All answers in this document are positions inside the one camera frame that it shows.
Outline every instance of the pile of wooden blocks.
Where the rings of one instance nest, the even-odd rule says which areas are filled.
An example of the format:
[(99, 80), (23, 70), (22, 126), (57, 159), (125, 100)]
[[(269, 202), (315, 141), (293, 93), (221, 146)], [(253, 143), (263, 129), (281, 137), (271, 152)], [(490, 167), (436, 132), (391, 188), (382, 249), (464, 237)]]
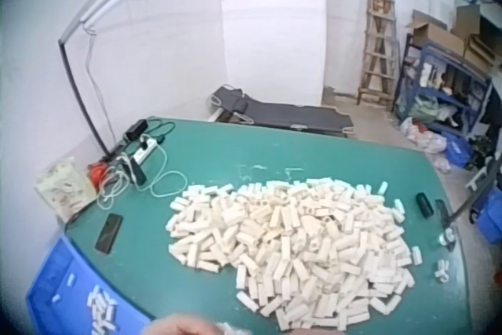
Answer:
[(369, 308), (391, 314), (420, 249), (403, 239), (405, 209), (384, 205), (387, 183), (332, 178), (240, 187), (189, 186), (174, 199), (166, 225), (170, 253), (183, 265), (214, 273), (237, 269), (237, 298), (281, 330), (337, 327), (370, 319)]

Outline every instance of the green table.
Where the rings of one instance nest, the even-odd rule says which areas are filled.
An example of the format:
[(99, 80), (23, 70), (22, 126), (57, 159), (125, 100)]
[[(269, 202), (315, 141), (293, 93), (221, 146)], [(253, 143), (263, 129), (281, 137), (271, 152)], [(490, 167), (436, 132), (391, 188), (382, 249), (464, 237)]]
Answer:
[[(439, 215), (425, 220), (415, 203), (417, 192), (432, 201), (448, 202), (442, 185), (423, 153), (356, 140), (295, 133), (252, 126), (176, 120), (176, 129), (163, 147), (168, 169), (182, 171), (189, 183), (235, 187), (250, 181), (304, 180), (335, 177), (351, 184), (389, 183), (387, 204), (400, 198), (406, 208), (404, 237), (419, 246), (424, 263), (411, 267), (417, 284), (402, 295), (389, 316), (372, 311), (366, 323), (350, 326), (353, 334), (471, 333), (466, 272), (460, 245), (448, 253), (438, 242)], [(143, 164), (152, 178), (162, 163), (160, 151)], [(180, 178), (166, 178), (157, 192), (178, 187)], [(220, 274), (181, 266), (167, 251), (173, 240), (164, 229), (173, 215), (172, 198), (153, 198), (129, 188), (115, 199), (112, 212), (124, 216), (115, 245), (107, 256), (94, 244), (108, 213), (93, 206), (67, 231), (94, 268), (139, 309), (152, 317), (187, 312), (252, 330), (255, 335), (277, 333), (275, 320), (248, 311), (235, 298), (235, 269)], [(450, 261), (446, 284), (434, 277), (435, 262)]]

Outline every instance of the smartphone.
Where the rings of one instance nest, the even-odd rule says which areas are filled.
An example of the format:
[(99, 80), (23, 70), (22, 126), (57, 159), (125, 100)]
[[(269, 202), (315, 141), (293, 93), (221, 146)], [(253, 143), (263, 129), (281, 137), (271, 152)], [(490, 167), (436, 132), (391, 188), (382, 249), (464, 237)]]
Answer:
[(118, 229), (120, 229), (120, 225), (122, 224), (122, 219), (123, 217), (116, 213), (110, 213), (108, 215), (96, 245), (94, 246), (96, 250), (105, 254), (110, 253), (115, 237), (117, 237)]

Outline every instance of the white cable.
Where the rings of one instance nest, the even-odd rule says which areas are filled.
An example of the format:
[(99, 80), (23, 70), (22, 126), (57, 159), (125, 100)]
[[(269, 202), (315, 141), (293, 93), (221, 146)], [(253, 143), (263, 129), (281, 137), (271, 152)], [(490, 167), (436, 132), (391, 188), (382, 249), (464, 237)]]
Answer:
[[(147, 134), (143, 134), (142, 136), (146, 137), (148, 139), (153, 139), (152, 137), (148, 136)], [(184, 191), (185, 188), (187, 188), (187, 186), (188, 186), (187, 176), (185, 176), (182, 172), (180, 172), (178, 170), (170, 170), (170, 171), (164, 172), (164, 169), (166, 168), (167, 161), (168, 161), (167, 153), (166, 153), (166, 151), (164, 151), (164, 148), (162, 148), (160, 145), (155, 144), (155, 146), (164, 155), (164, 162), (162, 163), (161, 169), (155, 175), (155, 178), (152, 180), (152, 182), (150, 182), (150, 184), (148, 186), (144, 187), (144, 188), (141, 188), (140, 186), (138, 186), (138, 184), (136, 182), (136, 177), (134, 176), (133, 166), (131, 164), (129, 156), (126, 153), (122, 153), (122, 155), (118, 156), (117, 159), (121, 159), (129, 167), (129, 171), (131, 172), (131, 176), (132, 176), (132, 179), (133, 179), (134, 187), (138, 191), (142, 192), (142, 191), (149, 190), (150, 193), (151, 193), (151, 195), (154, 198), (165, 198), (165, 197), (168, 197), (168, 196), (178, 195), (179, 193), (181, 193), (182, 191)], [(163, 194), (156, 193), (154, 191), (154, 186), (156, 184), (158, 184), (161, 180), (163, 180), (164, 178), (166, 178), (167, 176), (171, 176), (171, 175), (179, 176), (179, 177), (181, 177), (183, 179), (183, 185), (182, 185), (182, 187), (180, 189), (178, 189), (178, 190), (166, 192), (166, 193), (163, 193)], [(109, 210), (113, 206), (114, 198), (116, 196), (119, 196), (129, 186), (129, 176), (123, 170), (121, 170), (121, 169), (119, 169), (119, 168), (117, 168), (115, 166), (112, 166), (112, 167), (110, 167), (110, 168), (107, 169), (107, 171), (105, 173), (105, 177), (106, 178), (100, 184), (100, 190), (99, 190), (96, 202), (97, 202), (97, 205), (101, 209), (103, 209), (103, 210)], [(111, 190), (107, 193), (106, 190), (105, 190), (105, 186), (108, 184), (108, 182), (110, 182), (113, 179), (117, 179), (117, 181), (112, 185)]]

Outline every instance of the wooden ladder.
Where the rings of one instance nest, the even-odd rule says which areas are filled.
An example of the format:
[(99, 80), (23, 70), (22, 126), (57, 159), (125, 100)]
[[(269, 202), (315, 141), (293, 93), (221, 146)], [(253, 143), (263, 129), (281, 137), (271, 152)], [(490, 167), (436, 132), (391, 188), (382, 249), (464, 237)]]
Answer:
[[(390, 108), (399, 72), (395, 2), (368, 0), (366, 13), (366, 39), (357, 104), (361, 103), (363, 94), (369, 94), (378, 97)], [(369, 87), (373, 77), (380, 80), (381, 90)]]

